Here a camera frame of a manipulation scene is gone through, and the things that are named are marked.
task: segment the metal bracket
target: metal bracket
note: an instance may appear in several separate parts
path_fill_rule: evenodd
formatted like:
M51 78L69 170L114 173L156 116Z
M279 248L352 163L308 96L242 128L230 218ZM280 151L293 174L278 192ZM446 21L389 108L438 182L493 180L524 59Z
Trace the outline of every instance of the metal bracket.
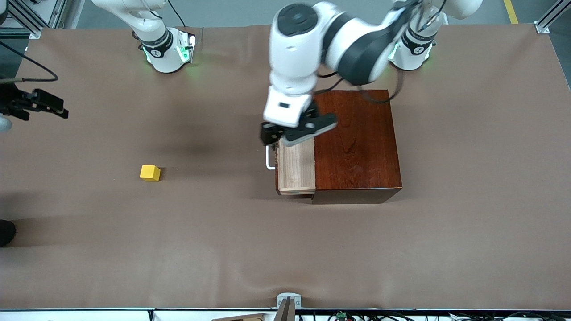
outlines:
M275 171L276 167L275 166L270 166L270 146L266 145L266 168L271 170L271 171Z
M282 304L282 301L287 299L288 296L290 296L291 299L295 302L295 308L296 309L301 308L301 294L291 293L291 292L285 292L285 293L278 294L278 299L276 300L278 305L276 307L279 308L280 305Z
M539 26L539 23L537 21L534 21L533 25L536 27L537 33L539 33L539 34L548 34L549 33L549 28L546 27L546 28L542 29Z

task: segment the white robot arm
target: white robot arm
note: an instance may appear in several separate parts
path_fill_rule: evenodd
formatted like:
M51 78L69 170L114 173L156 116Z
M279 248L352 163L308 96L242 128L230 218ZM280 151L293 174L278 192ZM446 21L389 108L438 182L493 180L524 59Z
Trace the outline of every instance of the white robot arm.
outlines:
M147 55L147 61L161 73L172 73L192 62L196 36L167 28L154 12L164 8L167 0L92 0L125 21L134 31Z
M389 59L402 70L418 69L428 59L433 40L443 24L444 13L465 19L481 4L482 0L425 0L420 14L412 18Z
M334 128L334 114L319 115L312 99L323 63L354 86L375 81L421 0L397 1L380 25L354 18L328 2L281 9L270 33L271 86L260 138L298 144Z

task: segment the table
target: table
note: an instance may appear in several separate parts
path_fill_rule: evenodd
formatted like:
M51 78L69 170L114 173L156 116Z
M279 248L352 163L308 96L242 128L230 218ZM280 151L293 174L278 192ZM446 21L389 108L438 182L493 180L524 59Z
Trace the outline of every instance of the table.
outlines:
M60 80L21 88L70 118L0 137L0 218L18 227L0 307L259 307L292 291L308 307L569 308L571 93L548 35L443 26L391 104L403 190L314 206L276 195L264 166L269 27L191 31L197 64L175 74L126 29L30 41ZM164 180L140 180L143 164Z

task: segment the wooden box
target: wooden box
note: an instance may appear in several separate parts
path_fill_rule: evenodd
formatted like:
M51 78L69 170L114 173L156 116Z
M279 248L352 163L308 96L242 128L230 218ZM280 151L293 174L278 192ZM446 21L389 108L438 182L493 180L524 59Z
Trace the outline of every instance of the wooden box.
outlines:
M386 90L369 90L378 100ZM389 103L375 104L358 91L315 96L321 113L335 113L337 127L292 147L276 149L280 195L312 195L313 204L384 203L402 189Z

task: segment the cable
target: cable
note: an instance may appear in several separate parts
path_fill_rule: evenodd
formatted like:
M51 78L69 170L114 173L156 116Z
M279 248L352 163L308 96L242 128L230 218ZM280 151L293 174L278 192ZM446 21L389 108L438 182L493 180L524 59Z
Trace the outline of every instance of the cable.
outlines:
M457 316L456 321L504 321L507 318L513 318L518 315L522 315L525 318L533 317L533 318L539 318L543 321L552 321L551 318L548 318L546 316L534 312L527 312L527 311L515 312L502 318L495 318L494 316L490 316L487 314L484 314L484 316L474 316L474 315L460 313L456 315Z
M424 31L426 28L430 27L432 25L432 23L434 23L434 20L436 20L436 18L440 15L440 13L442 12L442 9L444 9L444 5L446 4L447 0L443 0L442 1L442 5L440 6L440 8L438 9L438 12L435 13L434 15L431 15L430 18L428 18L428 21L426 21L426 23L424 23L424 25L419 29L419 32Z
M161 17L160 15L157 15L156 13L149 11L152 15L154 15L155 17L159 18L159 19L163 19L163 17Z
M395 89L395 93L392 94L392 96L390 96L388 99L382 100L382 101L378 101L374 98L372 98L371 96L369 96L369 94L367 94L367 92L363 89L363 87L361 86L357 86L357 89L359 89L359 91L361 92L361 96L363 96L363 98L371 103L378 103L378 104L383 104L383 103L388 103L391 100L393 100L396 96L398 96L398 94L400 93L400 91L403 89L403 83L404 83L404 73L400 70L397 70L397 83L396 83L396 89ZM411 321L412 319L407 318L405 316L399 316L401 318L406 319L407 321Z
M42 65L41 63L33 60L32 58L28 58L26 57L26 55L20 53L18 50L8 46L7 44L5 44L4 42L0 41L0 45L2 45L4 48L12 51L13 53L15 53L16 55L19 55L20 57L31 61L32 63L34 63L36 66L44 69L45 71L47 71L48 73L50 73L50 75L52 75L53 78L12 78L12 79L0 79L0 83L17 83L17 82L52 82L52 81L56 81L59 79L59 77L51 70L49 70L46 66Z
M316 91L313 92L313 94L314 94L314 95L319 95L319 94L322 94L322 93L326 93L327 91L331 91L331 90L333 90L335 87L337 87L337 85L339 85L342 81L343 81L343 78L339 78L339 80L338 80L333 86L331 86L331 87L329 87L329 88L325 88L325 89L316 90Z
M335 71L334 73L327 74L327 75L317 74L317 76L318 76L319 78L329 78L329 77L335 76L336 74L337 74L337 71Z
M131 31L131 36L137 40L139 40L139 36L137 36L137 34L135 33L135 30ZM143 50L143 44L140 43L139 46L137 46L137 49L139 50Z
M180 14L178 14L178 11L175 9L175 7L172 5L171 0L168 0L168 4L171 6L172 10L175 12L176 16L179 17L180 22L182 23L182 26L186 28L186 23L184 23L184 21L182 20L182 18L180 17Z

